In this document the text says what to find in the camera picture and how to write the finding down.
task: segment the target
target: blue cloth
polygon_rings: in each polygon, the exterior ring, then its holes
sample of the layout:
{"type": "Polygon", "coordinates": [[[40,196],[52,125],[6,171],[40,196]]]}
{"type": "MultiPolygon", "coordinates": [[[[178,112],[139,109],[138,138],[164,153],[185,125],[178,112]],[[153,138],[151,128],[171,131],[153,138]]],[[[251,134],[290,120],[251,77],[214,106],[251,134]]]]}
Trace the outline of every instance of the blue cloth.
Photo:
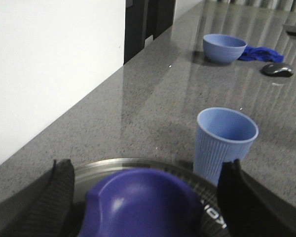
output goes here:
{"type": "Polygon", "coordinates": [[[267,47],[254,48],[248,45],[238,59],[243,61],[260,60],[264,62],[271,61],[281,63],[284,60],[284,56],[267,47]]]}

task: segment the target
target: white wall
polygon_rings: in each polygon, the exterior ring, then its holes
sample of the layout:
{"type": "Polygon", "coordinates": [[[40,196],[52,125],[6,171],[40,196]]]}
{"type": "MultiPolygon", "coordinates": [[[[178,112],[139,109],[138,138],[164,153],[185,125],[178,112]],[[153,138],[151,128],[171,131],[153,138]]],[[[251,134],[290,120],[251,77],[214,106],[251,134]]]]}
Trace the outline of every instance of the white wall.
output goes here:
{"type": "Polygon", "coordinates": [[[201,1],[203,0],[176,0],[176,6],[174,10],[174,21],[179,19],[184,13],[191,10],[201,1]]]}
{"type": "Polygon", "coordinates": [[[124,0],[0,1],[0,164],[123,64],[124,0]]]}

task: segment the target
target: granite countertop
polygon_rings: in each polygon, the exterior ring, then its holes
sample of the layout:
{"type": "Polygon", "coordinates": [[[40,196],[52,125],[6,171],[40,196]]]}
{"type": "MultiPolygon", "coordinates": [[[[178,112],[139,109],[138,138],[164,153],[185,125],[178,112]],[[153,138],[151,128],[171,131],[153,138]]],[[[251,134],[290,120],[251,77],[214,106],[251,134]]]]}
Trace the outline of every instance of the granite countertop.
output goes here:
{"type": "Polygon", "coordinates": [[[201,2],[3,163],[0,202],[54,159],[69,158],[76,167],[118,157],[192,161],[196,116],[219,106],[258,124],[243,169],[296,206],[296,48],[283,25],[296,27],[296,13],[201,2]],[[260,61],[211,64],[202,52],[208,33],[274,48],[295,75],[266,77],[260,61]]]}

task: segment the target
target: cup rim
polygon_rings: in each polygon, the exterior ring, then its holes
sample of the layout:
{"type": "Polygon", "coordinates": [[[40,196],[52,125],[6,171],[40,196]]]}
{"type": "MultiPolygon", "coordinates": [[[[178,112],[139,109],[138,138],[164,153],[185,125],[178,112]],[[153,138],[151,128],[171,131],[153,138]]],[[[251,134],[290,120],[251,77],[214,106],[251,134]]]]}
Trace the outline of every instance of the cup rim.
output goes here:
{"type": "Polygon", "coordinates": [[[235,37],[235,36],[230,36],[230,35],[225,35],[225,34],[207,34],[207,35],[204,35],[203,36],[203,40],[206,41],[207,43],[210,43],[210,44],[213,44],[213,45],[216,45],[216,46],[219,46],[219,47],[225,47],[225,48],[242,48],[242,47],[246,47],[248,44],[247,42],[245,42],[243,39],[241,38],[238,38],[238,37],[235,37]],[[236,40],[239,40],[241,42],[244,43],[243,46],[227,46],[227,45],[219,45],[219,44],[216,44],[216,43],[212,43],[210,41],[208,41],[208,39],[206,39],[205,37],[206,36],[224,36],[224,37],[228,37],[228,38],[231,38],[231,39],[236,39],[236,40]]]}
{"type": "Polygon", "coordinates": [[[200,126],[200,128],[206,132],[209,136],[211,137],[214,137],[218,140],[221,140],[221,141],[224,141],[224,142],[228,142],[228,143],[233,143],[233,144],[244,144],[244,143],[249,143],[249,142],[253,142],[258,134],[259,134],[259,128],[256,124],[256,122],[253,121],[253,119],[251,119],[249,116],[239,112],[239,111],[236,111],[236,110],[232,110],[232,109],[229,109],[229,108],[224,108],[224,107],[210,107],[210,108],[207,108],[207,109],[204,109],[202,110],[198,115],[197,115],[197,124],[198,126],[200,126]],[[208,110],[225,110],[225,111],[230,111],[230,112],[233,112],[237,115],[240,115],[242,116],[243,118],[247,119],[253,126],[254,128],[256,129],[256,133],[254,134],[253,137],[247,139],[247,140],[232,140],[232,139],[227,139],[227,138],[223,138],[223,137],[220,137],[220,136],[217,136],[215,134],[213,134],[212,132],[208,131],[206,128],[204,128],[202,125],[200,125],[199,123],[199,118],[201,116],[202,113],[204,113],[205,111],[208,111],[208,110]]]}

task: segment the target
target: gray speckled surface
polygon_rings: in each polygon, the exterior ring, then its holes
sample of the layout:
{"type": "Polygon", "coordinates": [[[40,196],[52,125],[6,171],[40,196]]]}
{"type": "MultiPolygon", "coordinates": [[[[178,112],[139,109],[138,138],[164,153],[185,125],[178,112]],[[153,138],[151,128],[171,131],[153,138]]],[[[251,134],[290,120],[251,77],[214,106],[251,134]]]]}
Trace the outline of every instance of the gray speckled surface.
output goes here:
{"type": "Polygon", "coordinates": [[[239,110],[260,135],[243,168],[296,206],[296,74],[268,78],[265,62],[217,66],[204,60],[202,37],[223,33],[284,54],[296,73],[296,48],[283,25],[296,13],[201,2],[136,57],[0,166],[0,202],[52,166],[106,158],[192,161],[196,115],[239,110]]]}

